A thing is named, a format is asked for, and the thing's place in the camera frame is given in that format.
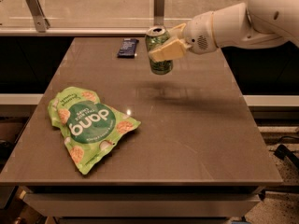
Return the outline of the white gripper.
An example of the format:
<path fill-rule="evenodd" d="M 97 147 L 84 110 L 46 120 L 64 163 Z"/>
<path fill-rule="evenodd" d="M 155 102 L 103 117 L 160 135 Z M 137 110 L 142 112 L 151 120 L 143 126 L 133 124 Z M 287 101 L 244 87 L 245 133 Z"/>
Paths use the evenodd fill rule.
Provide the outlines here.
<path fill-rule="evenodd" d="M 149 57 L 156 63 L 181 58 L 188 50 L 195 54 L 204 54 L 217 49 L 213 35 L 212 11 L 197 15 L 187 24 L 182 23 L 169 29 L 168 33 L 173 38 L 149 52 Z"/>

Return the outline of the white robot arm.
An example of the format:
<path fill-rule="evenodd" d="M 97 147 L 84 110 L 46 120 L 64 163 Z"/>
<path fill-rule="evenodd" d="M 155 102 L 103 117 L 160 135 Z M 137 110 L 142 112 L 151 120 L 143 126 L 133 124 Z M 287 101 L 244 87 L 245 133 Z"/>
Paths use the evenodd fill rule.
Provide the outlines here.
<path fill-rule="evenodd" d="M 299 0 L 248 0 L 197 15 L 169 34 L 166 42 L 149 52 L 153 61 L 226 47 L 267 49 L 288 41 L 299 46 Z"/>

